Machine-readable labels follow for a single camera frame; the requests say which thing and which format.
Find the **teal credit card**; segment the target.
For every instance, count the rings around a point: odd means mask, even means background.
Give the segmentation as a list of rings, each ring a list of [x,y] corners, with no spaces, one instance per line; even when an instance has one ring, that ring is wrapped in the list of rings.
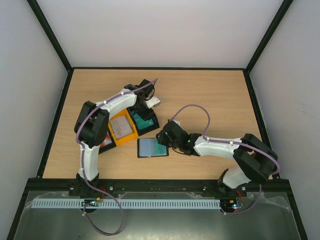
[[[154,147],[153,147],[152,155],[154,157],[160,157],[160,156],[167,156],[168,155],[167,147],[165,145],[159,144],[156,138],[153,140],[153,142],[154,142]]]

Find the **black card holder wallet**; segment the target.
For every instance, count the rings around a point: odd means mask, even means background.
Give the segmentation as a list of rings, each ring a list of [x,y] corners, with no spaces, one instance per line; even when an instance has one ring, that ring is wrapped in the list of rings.
[[[138,158],[154,158],[169,156],[169,149],[167,148],[167,156],[153,156],[154,139],[156,138],[139,138],[137,140],[137,157]]]

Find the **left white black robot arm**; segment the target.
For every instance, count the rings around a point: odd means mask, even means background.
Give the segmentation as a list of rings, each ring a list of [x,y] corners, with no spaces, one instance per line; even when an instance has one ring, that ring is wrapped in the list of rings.
[[[75,140],[80,146],[78,175],[93,181],[98,175],[100,146],[109,132],[109,120],[123,110],[134,111],[144,121],[155,116],[153,107],[161,102],[153,94],[158,80],[144,79],[139,85],[128,84],[119,93],[99,102],[83,104],[74,126]]]

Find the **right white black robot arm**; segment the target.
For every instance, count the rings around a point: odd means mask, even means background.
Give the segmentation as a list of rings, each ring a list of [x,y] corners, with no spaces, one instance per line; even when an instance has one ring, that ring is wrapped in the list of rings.
[[[217,180],[217,190],[229,196],[244,184],[267,183],[280,170],[277,154],[253,134],[242,138],[212,138],[200,133],[187,133],[170,120],[156,135],[157,143],[187,156],[215,156],[232,159],[236,167],[227,168]]]

